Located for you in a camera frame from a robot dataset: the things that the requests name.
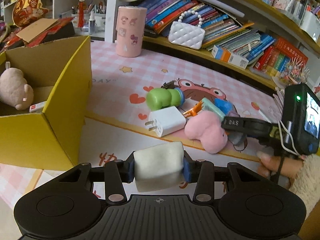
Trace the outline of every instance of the white bottle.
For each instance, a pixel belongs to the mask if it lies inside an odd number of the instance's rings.
[[[96,20],[94,19],[94,10],[92,10],[89,18],[89,35],[95,33],[95,31],[96,31]]]

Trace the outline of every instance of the white foam block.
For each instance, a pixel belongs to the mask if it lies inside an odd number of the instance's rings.
[[[138,192],[166,189],[184,181],[182,142],[159,144],[133,155]]]

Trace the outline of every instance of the yellow cardboard box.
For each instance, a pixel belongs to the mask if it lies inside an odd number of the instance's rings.
[[[78,164],[84,111],[92,85],[90,37],[79,36],[0,54],[23,71],[42,113],[0,102],[0,163],[68,170]]]

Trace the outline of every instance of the orange tool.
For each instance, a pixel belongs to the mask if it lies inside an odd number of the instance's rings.
[[[203,102],[200,101],[198,104],[196,104],[193,108],[191,108],[190,110],[184,112],[182,115],[185,118],[191,117],[191,116],[196,116],[197,113],[202,109],[202,104]]]

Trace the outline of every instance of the pink checkered tablecloth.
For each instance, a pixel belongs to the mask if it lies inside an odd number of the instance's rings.
[[[93,86],[87,106],[89,111],[144,127],[150,112],[145,103],[148,91],[180,78],[182,80],[178,85],[193,91],[191,98],[194,100],[187,99],[182,106],[184,110],[201,100],[205,90],[212,98],[232,102],[242,117],[262,119],[252,107],[252,102],[257,103],[274,120],[280,117],[272,97],[240,81],[203,66],[148,50],[142,50],[142,54],[136,58],[120,57],[115,52],[115,46],[102,41],[91,44]]]
[[[35,170],[0,163],[0,197],[10,208],[23,196]]]

